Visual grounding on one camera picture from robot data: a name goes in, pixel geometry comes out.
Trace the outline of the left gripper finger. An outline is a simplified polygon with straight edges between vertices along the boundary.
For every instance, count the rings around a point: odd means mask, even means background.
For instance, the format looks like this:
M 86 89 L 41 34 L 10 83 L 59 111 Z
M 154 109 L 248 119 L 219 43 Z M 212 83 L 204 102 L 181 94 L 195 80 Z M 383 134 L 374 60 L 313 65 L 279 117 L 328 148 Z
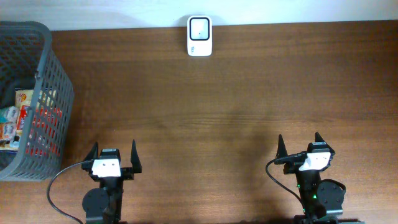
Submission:
M 132 148 L 131 148 L 131 164 L 133 173 L 141 173 L 142 172 L 142 165 L 137 153 L 136 141 L 132 141 Z
M 93 161 L 98 158 L 98 142 L 95 142 L 84 161 Z

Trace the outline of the large yellow snack bag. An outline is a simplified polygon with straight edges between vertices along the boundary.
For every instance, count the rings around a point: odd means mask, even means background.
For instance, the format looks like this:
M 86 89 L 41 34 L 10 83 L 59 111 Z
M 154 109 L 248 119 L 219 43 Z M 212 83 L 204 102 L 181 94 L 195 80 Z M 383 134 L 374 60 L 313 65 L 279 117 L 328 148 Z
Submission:
M 11 141 L 1 141 L 2 151 L 15 154 L 19 150 L 23 130 L 27 126 L 33 93 L 33 90 L 16 90 L 15 104 L 13 105 L 19 109 L 19 115 L 15 122 L 17 124 L 16 135 Z M 27 144 L 24 147 L 26 154 L 31 156 L 60 155 L 56 129 L 60 127 L 60 119 L 63 118 L 63 113 L 53 101 L 56 95 L 55 90 L 50 90 L 49 94 L 42 91 L 39 93 L 39 102 L 35 106 L 32 127 L 29 131 Z

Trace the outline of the teal tissue pack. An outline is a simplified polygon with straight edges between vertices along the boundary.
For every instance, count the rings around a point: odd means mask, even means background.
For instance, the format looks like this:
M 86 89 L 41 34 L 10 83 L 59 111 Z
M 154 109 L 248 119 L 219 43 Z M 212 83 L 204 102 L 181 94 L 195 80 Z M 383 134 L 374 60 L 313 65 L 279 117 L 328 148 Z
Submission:
M 0 110 L 0 123 L 15 123 L 19 115 L 19 109 L 9 106 Z

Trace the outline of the orange tissue pack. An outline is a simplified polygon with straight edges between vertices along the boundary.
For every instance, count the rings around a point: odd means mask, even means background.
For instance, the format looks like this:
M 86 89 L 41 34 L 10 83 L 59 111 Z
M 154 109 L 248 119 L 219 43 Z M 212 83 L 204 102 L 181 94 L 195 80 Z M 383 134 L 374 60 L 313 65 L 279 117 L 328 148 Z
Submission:
M 0 124 L 0 140 L 11 141 L 16 135 L 16 123 L 1 123 Z

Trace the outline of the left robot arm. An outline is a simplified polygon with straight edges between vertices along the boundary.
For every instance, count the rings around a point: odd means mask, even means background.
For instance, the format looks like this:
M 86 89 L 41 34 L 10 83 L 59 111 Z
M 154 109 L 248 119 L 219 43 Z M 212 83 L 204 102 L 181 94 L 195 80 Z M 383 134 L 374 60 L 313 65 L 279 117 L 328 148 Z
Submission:
M 123 184 L 142 172 L 135 141 L 132 142 L 130 161 L 131 166 L 122 167 L 119 149 L 100 151 L 98 143 L 94 143 L 81 165 L 99 183 L 99 187 L 89 190 L 82 200 L 86 223 L 122 223 Z

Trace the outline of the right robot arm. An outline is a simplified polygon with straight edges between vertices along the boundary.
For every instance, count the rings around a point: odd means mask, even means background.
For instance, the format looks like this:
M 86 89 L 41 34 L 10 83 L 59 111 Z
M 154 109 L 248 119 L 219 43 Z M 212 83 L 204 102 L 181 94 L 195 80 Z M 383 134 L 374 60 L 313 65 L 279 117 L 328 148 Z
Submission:
M 294 223 L 338 223 L 343 213 L 346 187 L 331 179 L 321 179 L 320 173 L 331 166 L 335 151 L 319 133 L 307 150 L 288 154 L 282 136 L 278 139 L 274 164 L 284 166 L 284 174 L 296 176 L 299 201 L 303 215 L 296 215 Z

